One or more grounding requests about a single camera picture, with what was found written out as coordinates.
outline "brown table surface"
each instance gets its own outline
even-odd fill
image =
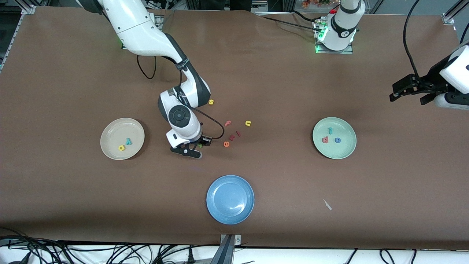
[[[311,31],[244,11],[166,16],[165,31],[212,90],[215,104],[201,110],[232,121],[224,139],[201,160],[171,153],[156,102],[179,82],[174,66],[159,58],[147,80],[103,16],[37,8],[0,75],[1,225],[61,240],[202,244],[241,233],[252,246],[468,248],[467,112],[388,99],[412,72],[404,16],[364,16],[353,55],[316,54]],[[457,39],[439,16],[413,16],[408,45],[424,75]],[[142,58],[147,72],[152,60]],[[346,159],[325,158],[311,142],[328,116],[357,134]],[[126,161],[99,146],[120,117],[146,131],[140,155]],[[205,134],[220,133],[200,121]],[[223,147],[236,130],[242,137]],[[218,223],[205,204],[226,174],[256,196],[238,225]]]

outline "beige plate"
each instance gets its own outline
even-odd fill
[[[127,138],[131,145],[126,145]],[[125,160],[137,154],[144,141],[145,131],[139,122],[132,118],[119,118],[107,125],[101,134],[101,150],[113,160]],[[124,145],[125,150],[120,151],[120,145]]]

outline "plate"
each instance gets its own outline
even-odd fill
[[[127,138],[132,144],[126,145]],[[101,134],[101,150],[113,160],[125,160],[133,157],[142,148],[145,131],[142,125],[132,118],[120,118],[112,121]]]
[[[324,156],[331,159],[343,159],[355,150],[356,135],[352,126],[345,120],[327,117],[314,126],[313,143]]]
[[[238,224],[248,218],[254,208],[254,191],[245,179],[225,175],[216,179],[208,189],[207,208],[220,223]]]

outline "green plate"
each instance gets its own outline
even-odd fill
[[[331,159],[346,158],[356,147],[356,135],[352,126],[337,117],[326,117],[319,121],[314,126],[312,136],[314,146],[322,155]]]

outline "blue plate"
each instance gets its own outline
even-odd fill
[[[254,208],[254,191],[249,183],[236,175],[216,179],[207,192],[207,208],[215,220],[235,225],[251,214]]]

